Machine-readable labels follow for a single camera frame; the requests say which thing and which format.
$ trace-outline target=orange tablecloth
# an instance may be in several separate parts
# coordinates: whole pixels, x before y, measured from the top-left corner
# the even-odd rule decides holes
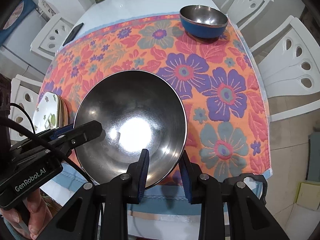
[[[219,181],[270,168],[268,110],[252,59],[228,24],[219,39],[185,33],[179,15],[130,20],[91,32],[64,47],[45,76],[46,91],[67,104],[70,122],[90,89],[128,69],[156,73],[177,91],[188,119],[186,151]],[[161,184],[181,185],[179,169]]]

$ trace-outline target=screw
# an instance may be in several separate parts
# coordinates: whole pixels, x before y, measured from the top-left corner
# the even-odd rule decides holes
[[[92,188],[92,183],[87,182],[86,184],[83,185],[84,189],[91,189]]]
[[[237,182],[237,187],[244,188],[245,187],[245,183],[243,181],[238,181]]]
[[[128,173],[123,173],[120,175],[120,179],[122,180],[126,180],[126,179],[129,179],[130,178],[130,174]]]
[[[207,180],[207,179],[209,179],[209,175],[208,174],[206,174],[206,173],[202,173],[202,174],[200,174],[200,179],[203,179],[203,180]]]

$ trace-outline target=smartphone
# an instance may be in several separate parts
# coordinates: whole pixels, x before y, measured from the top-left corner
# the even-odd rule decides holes
[[[76,37],[76,35],[78,34],[79,30],[82,28],[84,23],[80,23],[79,25],[77,25],[76,27],[74,27],[72,29],[72,31],[70,32],[69,36],[66,38],[66,40],[64,41],[63,45],[66,45],[67,43],[69,43],[70,41],[73,41],[73,39]]]

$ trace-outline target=blue bowl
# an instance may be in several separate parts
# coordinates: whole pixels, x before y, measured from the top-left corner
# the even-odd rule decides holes
[[[219,37],[228,25],[227,16],[203,5],[183,7],[180,10],[180,20],[186,32],[204,39]]]

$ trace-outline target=finger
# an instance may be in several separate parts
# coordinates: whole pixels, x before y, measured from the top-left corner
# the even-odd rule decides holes
[[[30,235],[33,240],[35,240],[41,234],[41,232],[44,230],[44,228],[47,226],[47,224],[51,221],[51,219],[52,219],[51,212],[50,212],[49,208],[46,206],[45,219],[44,219],[44,223],[43,223],[42,228],[40,229],[40,231],[38,232],[37,235],[34,235],[34,234]]]
[[[19,215],[18,212],[13,208],[10,210],[3,210],[1,209],[1,214],[5,219],[7,219],[10,223],[19,223]]]
[[[41,203],[41,194],[40,189],[38,188],[34,192],[32,192],[28,198],[27,198],[27,208],[30,211],[30,213],[36,213],[40,203]]]
[[[29,230],[30,233],[37,235],[44,224],[46,215],[46,204],[41,198],[40,205],[36,213],[30,213]]]
[[[22,227],[18,224],[19,221],[22,221],[22,218],[20,215],[18,215],[18,212],[15,209],[10,209],[8,211],[0,209],[1,214],[5,219],[9,221],[9,223],[12,225],[12,227],[23,237],[30,239],[30,234],[26,233]]]

